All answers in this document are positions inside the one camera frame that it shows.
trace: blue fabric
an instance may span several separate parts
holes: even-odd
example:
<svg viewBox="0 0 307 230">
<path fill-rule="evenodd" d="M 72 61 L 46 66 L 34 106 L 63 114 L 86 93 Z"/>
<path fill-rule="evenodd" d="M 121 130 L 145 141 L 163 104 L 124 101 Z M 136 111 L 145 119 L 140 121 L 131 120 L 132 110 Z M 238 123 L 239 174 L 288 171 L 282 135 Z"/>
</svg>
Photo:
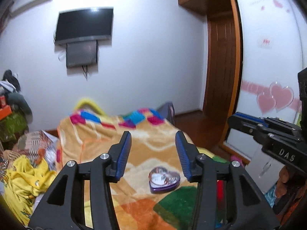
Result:
<svg viewBox="0 0 307 230">
<path fill-rule="evenodd" d="M 81 115 L 81 117 L 83 117 L 87 120 L 93 121 L 95 123 L 101 123 L 100 118 L 96 117 L 95 115 L 93 115 L 91 113 L 83 111 L 83 112 L 80 113 L 80 115 Z"/>
<path fill-rule="evenodd" d="M 275 190 L 276 190 L 276 184 L 273 187 L 271 187 L 268 192 L 264 194 L 264 197 L 266 198 L 271 208 L 274 206 L 276 199 Z"/>
<path fill-rule="evenodd" d="M 131 115 L 128 117 L 133 124 L 138 124 L 142 122 L 145 119 L 145 116 L 142 113 L 139 113 L 138 111 L 134 111 L 131 113 Z"/>
<path fill-rule="evenodd" d="M 162 120 L 164 119 L 164 117 L 162 117 L 160 113 L 158 113 L 156 110 L 150 109 L 150 111 L 154 116 L 158 117 L 159 119 L 162 119 Z"/>
</svg>

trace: metal screw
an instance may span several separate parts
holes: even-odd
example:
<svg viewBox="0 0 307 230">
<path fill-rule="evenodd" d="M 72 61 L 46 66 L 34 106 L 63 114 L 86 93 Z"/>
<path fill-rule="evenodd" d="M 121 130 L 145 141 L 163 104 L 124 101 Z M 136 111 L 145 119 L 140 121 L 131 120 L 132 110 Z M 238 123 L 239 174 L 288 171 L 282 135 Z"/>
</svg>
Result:
<svg viewBox="0 0 307 230">
<path fill-rule="evenodd" d="M 240 166 L 240 163 L 238 161 L 232 161 L 232 166 L 234 167 L 239 167 Z"/>
<path fill-rule="evenodd" d="M 103 153 L 100 155 L 100 158 L 103 159 L 103 160 L 106 160 L 110 157 L 110 155 L 108 153 Z"/>
<path fill-rule="evenodd" d="M 201 154 L 199 154 L 199 155 L 197 156 L 197 158 L 200 159 L 200 160 L 205 160 L 205 159 L 206 159 L 206 155 L 203 154 L 203 153 L 201 153 Z"/>
<path fill-rule="evenodd" d="M 75 164 L 76 164 L 75 161 L 68 161 L 68 162 L 67 162 L 67 166 L 68 166 L 68 167 L 72 167 L 72 166 L 74 166 Z"/>
</svg>

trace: television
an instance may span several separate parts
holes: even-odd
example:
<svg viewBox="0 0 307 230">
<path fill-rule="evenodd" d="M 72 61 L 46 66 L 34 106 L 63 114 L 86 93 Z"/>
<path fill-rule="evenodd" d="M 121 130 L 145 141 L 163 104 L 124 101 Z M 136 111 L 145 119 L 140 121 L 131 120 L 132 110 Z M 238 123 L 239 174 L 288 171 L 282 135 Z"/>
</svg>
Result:
<svg viewBox="0 0 307 230">
<path fill-rule="evenodd" d="M 113 8 L 93 7 L 59 13 L 56 44 L 110 39 Z"/>
<path fill-rule="evenodd" d="M 66 44 L 66 67 L 81 67 L 97 64 L 97 41 L 83 41 Z"/>
</svg>

